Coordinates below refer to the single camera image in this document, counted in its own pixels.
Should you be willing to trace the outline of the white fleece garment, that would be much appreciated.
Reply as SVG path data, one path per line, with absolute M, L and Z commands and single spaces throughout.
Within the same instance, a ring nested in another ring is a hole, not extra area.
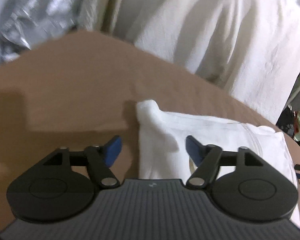
M 187 181 L 210 152 L 212 143 L 235 152 L 247 146 L 297 185 L 285 137 L 268 126 L 214 116 L 164 112 L 153 100 L 137 104 L 141 179 Z

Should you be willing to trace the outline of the white draped cloth cover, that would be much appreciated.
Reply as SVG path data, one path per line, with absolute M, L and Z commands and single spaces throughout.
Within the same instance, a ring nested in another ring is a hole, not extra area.
M 99 28 L 277 122 L 300 73 L 296 0 L 95 0 Z

